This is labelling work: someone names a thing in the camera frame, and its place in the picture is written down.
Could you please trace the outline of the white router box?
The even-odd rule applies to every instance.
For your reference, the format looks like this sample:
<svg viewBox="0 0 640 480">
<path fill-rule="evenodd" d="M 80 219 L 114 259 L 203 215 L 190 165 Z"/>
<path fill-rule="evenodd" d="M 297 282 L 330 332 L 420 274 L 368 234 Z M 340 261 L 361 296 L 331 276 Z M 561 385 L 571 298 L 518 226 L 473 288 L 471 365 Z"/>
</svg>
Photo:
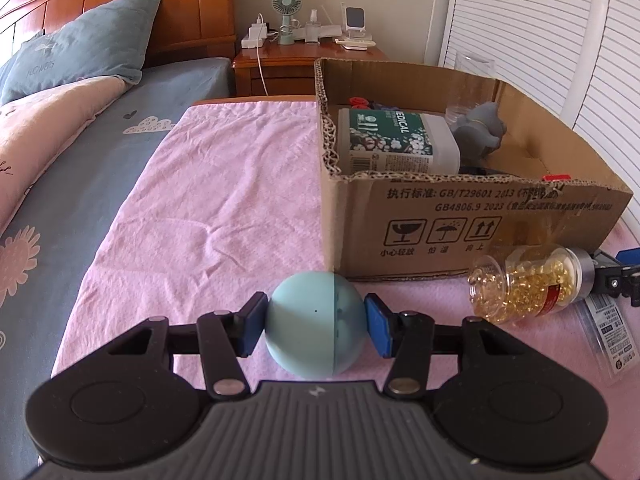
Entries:
<svg viewBox="0 0 640 480">
<path fill-rule="evenodd" d="M 321 24 L 320 40 L 339 37 L 341 36 L 342 33 L 343 33 L 343 29 L 341 28 L 340 25 L 337 25 L 337 24 L 322 25 Z M 305 25 L 300 26 L 299 28 L 296 28 L 293 32 L 293 37 L 295 41 L 305 41 Z"/>
</svg>

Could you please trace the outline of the dark blue toy train block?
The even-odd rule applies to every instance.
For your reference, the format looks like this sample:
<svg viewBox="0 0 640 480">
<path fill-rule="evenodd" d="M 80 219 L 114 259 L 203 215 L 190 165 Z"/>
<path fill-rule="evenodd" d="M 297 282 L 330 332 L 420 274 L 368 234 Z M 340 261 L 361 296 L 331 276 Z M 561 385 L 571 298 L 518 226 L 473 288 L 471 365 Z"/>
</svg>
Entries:
<svg viewBox="0 0 640 480">
<path fill-rule="evenodd" d="M 397 110 L 396 106 L 388 106 L 362 98 L 361 96 L 352 96 L 348 100 L 348 104 L 354 110 Z"/>
</svg>

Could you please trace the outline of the clear small spray bottle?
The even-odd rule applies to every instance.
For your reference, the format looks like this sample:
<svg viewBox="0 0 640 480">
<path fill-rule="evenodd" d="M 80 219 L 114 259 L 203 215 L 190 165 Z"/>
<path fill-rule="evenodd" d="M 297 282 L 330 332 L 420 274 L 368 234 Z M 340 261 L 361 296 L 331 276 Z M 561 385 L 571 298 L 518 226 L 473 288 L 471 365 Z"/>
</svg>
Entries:
<svg viewBox="0 0 640 480">
<path fill-rule="evenodd" d="M 318 10 L 311 9 L 309 18 L 305 24 L 305 42 L 306 44 L 318 44 L 320 42 L 321 24 L 318 20 Z"/>
</svg>

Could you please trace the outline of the wooden bed headboard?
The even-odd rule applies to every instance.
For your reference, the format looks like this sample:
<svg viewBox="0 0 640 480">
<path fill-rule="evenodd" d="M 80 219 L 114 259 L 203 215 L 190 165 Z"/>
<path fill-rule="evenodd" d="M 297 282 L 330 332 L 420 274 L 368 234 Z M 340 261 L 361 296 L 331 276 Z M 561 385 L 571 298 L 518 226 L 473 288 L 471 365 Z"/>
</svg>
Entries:
<svg viewBox="0 0 640 480">
<path fill-rule="evenodd" d="M 146 67 L 235 54 L 233 0 L 9 0 L 1 8 L 4 55 L 38 32 L 58 30 L 107 50 L 140 41 Z"/>
</svg>

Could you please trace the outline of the red toy train block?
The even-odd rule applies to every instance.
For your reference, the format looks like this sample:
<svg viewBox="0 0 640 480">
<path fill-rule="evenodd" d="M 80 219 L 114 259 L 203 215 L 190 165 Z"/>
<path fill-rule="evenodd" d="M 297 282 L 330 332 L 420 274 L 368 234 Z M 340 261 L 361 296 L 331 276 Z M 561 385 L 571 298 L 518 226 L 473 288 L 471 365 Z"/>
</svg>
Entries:
<svg viewBox="0 0 640 480">
<path fill-rule="evenodd" d="M 543 177 L 541 177 L 541 180 L 546 182 L 568 181 L 572 180 L 572 177 L 569 174 L 545 174 Z"/>
</svg>

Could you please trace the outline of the white smart display clock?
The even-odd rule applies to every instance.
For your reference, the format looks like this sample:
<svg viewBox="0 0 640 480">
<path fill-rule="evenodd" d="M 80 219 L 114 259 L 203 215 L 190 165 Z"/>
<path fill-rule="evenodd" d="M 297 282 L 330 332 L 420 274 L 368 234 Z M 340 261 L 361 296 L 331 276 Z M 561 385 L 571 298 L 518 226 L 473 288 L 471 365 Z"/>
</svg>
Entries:
<svg viewBox="0 0 640 480">
<path fill-rule="evenodd" d="M 366 36 L 366 12 L 361 6 L 342 5 L 343 32 L 348 38 L 359 39 Z"/>
</svg>

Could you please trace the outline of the pink floral quilt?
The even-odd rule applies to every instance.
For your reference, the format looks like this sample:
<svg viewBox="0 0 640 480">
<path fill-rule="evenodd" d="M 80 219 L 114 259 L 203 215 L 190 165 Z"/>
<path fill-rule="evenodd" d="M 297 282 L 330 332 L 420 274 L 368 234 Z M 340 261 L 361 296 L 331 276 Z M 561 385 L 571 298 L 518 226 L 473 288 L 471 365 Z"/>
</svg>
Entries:
<svg viewBox="0 0 640 480">
<path fill-rule="evenodd" d="M 30 187 L 128 84 L 101 76 L 62 84 L 1 107 L 0 214 L 6 229 Z"/>
</svg>

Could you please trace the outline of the clear plastic labelled case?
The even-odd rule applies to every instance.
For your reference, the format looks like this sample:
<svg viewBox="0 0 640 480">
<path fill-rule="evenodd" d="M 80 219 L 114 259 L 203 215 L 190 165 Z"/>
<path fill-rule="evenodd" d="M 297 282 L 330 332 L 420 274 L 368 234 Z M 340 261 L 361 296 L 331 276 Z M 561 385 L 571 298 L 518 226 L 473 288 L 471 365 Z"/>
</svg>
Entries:
<svg viewBox="0 0 640 480">
<path fill-rule="evenodd" d="M 630 377 L 639 367 L 639 347 L 618 301 L 593 294 L 578 302 L 577 314 L 600 381 L 610 386 Z"/>
</svg>

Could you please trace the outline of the yellow capsule bottle silver cap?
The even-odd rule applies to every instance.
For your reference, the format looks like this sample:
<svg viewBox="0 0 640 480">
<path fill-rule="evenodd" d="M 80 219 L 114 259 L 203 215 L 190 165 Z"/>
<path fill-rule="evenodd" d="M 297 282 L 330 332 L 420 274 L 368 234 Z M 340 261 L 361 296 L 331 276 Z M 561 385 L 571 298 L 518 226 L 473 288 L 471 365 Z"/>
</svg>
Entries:
<svg viewBox="0 0 640 480">
<path fill-rule="evenodd" d="M 580 248 L 524 245 L 484 255 L 468 274 L 473 313 L 500 325 L 560 312 L 586 298 L 596 264 Z"/>
</svg>

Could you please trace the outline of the clear plastic jar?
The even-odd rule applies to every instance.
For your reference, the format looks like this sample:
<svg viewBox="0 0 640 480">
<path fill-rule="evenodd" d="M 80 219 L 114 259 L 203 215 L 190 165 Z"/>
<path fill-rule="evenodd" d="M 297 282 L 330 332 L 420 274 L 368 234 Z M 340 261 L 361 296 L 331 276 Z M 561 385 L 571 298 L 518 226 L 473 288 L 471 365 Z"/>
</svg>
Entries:
<svg viewBox="0 0 640 480">
<path fill-rule="evenodd" d="M 483 104 L 485 78 L 495 76 L 495 60 L 469 51 L 458 51 L 454 60 L 454 82 L 449 92 L 445 119 L 451 128 L 459 118 Z"/>
</svg>

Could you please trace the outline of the pink cloth cover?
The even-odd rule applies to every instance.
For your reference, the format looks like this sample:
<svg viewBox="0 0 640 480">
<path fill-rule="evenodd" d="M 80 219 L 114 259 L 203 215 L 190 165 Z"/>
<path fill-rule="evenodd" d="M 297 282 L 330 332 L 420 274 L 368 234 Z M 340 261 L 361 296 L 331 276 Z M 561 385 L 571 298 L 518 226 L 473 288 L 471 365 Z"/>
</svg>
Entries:
<svg viewBox="0 0 640 480">
<path fill-rule="evenodd" d="M 321 270 L 317 141 L 311 102 L 191 107 L 102 240 L 55 369 L 151 316 L 190 324 Z"/>
</svg>

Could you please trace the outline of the brown cardboard box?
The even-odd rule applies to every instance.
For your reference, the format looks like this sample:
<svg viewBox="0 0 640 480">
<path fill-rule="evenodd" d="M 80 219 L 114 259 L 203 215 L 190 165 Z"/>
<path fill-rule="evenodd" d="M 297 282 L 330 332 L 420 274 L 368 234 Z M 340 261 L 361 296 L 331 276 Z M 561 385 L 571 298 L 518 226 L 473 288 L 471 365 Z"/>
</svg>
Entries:
<svg viewBox="0 0 640 480">
<path fill-rule="evenodd" d="M 323 260 L 345 278 L 462 274 L 496 246 L 556 243 L 591 252 L 631 202 L 631 189 L 581 136 L 520 90 L 492 78 L 484 79 L 483 98 L 498 105 L 506 135 L 485 166 L 507 176 L 343 174 L 337 119 L 352 96 L 440 115 L 454 70 L 322 58 L 314 64 L 314 82 Z M 572 180 L 546 182 L 545 174 L 569 174 Z"/>
</svg>

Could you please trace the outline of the white power strip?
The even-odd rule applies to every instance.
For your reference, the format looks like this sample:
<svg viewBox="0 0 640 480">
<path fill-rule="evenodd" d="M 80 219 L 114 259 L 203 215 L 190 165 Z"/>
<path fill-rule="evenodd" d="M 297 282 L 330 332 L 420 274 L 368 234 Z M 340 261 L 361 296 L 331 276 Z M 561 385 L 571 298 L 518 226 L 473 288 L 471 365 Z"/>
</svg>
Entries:
<svg viewBox="0 0 640 480">
<path fill-rule="evenodd" d="M 250 24 L 247 34 L 241 40 L 241 47 L 243 49 L 259 49 L 264 45 L 268 35 L 268 24 L 264 16 L 259 13 L 256 21 Z"/>
</svg>

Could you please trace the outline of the blue pillow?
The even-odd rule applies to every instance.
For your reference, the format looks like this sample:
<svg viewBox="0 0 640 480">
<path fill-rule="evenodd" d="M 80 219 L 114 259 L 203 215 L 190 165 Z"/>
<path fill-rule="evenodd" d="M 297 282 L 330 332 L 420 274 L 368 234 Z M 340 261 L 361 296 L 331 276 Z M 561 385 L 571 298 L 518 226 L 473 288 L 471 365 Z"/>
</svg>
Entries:
<svg viewBox="0 0 640 480">
<path fill-rule="evenodd" d="M 1 70 L 1 102 L 92 77 L 138 84 L 161 1 L 112 0 L 24 42 Z"/>
</svg>

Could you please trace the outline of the grey cat figurine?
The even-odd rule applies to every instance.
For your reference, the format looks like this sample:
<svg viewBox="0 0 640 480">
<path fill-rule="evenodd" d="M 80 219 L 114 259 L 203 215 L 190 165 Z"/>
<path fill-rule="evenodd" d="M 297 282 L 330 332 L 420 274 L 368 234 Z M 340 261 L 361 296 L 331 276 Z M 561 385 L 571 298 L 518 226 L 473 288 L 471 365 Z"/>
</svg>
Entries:
<svg viewBox="0 0 640 480">
<path fill-rule="evenodd" d="M 506 134 L 506 124 L 498 115 L 498 105 L 495 102 L 485 102 L 460 116 L 452 128 L 452 134 L 458 144 L 461 159 L 465 162 L 479 162 L 500 148 Z"/>
</svg>

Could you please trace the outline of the white green medical bottle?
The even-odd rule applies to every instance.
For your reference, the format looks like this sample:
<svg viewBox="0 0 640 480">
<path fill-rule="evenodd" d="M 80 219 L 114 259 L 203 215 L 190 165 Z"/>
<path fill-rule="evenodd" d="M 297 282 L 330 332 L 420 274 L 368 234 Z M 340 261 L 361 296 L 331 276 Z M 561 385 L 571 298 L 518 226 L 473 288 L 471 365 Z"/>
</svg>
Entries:
<svg viewBox="0 0 640 480">
<path fill-rule="evenodd" d="M 458 144 L 444 118 L 406 110 L 342 108 L 336 149 L 343 174 L 457 174 L 461 164 Z"/>
</svg>

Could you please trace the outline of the white remote control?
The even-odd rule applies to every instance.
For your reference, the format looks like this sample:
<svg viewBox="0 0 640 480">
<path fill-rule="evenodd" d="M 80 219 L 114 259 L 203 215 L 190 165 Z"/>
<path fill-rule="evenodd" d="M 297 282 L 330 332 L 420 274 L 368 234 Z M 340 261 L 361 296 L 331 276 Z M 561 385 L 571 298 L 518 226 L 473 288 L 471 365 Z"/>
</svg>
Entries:
<svg viewBox="0 0 640 480">
<path fill-rule="evenodd" d="M 366 38 L 335 37 L 334 42 L 347 51 L 363 52 L 376 47 L 376 43 Z"/>
</svg>

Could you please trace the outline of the green mini desk fan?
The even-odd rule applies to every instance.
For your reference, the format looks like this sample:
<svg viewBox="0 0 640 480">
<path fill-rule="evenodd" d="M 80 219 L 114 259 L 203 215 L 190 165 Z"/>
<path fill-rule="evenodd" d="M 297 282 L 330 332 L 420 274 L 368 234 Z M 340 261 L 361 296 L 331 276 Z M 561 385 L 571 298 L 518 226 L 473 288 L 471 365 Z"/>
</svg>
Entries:
<svg viewBox="0 0 640 480">
<path fill-rule="evenodd" d="M 280 15 L 281 25 L 278 31 L 278 44 L 290 46 L 294 44 L 294 15 L 302 7 L 302 0 L 271 0 L 273 10 Z"/>
</svg>

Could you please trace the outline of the light blue oval case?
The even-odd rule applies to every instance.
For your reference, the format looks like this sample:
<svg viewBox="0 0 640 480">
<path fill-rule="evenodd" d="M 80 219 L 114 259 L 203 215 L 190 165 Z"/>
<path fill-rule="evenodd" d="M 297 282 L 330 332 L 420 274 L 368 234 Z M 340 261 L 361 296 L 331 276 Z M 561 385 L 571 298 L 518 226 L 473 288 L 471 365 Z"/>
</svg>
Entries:
<svg viewBox="0 0 640 480">
<path fill-rule="evenodd" d="M 366 309 L 355 286 L 341 275 L 296 273 L 271 295 L 265 336 L 270 356 L 284 370 L 326 379 L 359 359 L 368 336 Z"/>
</svg>

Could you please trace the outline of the wooden nightstand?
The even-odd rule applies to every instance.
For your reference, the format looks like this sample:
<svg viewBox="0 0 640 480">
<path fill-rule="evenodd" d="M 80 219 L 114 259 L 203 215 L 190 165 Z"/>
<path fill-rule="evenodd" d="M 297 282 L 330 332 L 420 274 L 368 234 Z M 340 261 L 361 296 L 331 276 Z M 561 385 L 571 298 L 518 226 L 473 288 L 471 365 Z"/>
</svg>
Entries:
<svg viewBox="0 0 640 480">
<path fill-rule="evenodd" d="M 378 47 L 347 51 L 330 40 L 320 44 L 296 42 L 292 46 L 266 42 L 259 49 L 242 49 L 233 60 L 236 95 L 312 96 L 314 61 L 318 58 L 385 61 L 387 56 Z"/>
</svg>

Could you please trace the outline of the blue grey bed sheet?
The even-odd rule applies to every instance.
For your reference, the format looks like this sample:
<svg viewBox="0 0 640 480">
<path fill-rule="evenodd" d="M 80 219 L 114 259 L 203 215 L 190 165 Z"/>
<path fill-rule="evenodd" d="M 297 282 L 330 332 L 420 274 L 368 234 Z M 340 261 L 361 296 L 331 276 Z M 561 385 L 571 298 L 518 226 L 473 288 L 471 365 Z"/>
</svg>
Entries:
<svg viewBox="0 0 640 480">
<path fill-rule="evenodd" d="M 1 475 L 21 479 L 38 463 L 24 409 L 51 375 L 80 282 L 116 212 L 166 134 L 194 102 L 226 98 L 228 58 L 145 70 L 58 156 L 1 237 L 13 255 L 23 235 L 37 263 L 1 298 Z"/>
</svg>

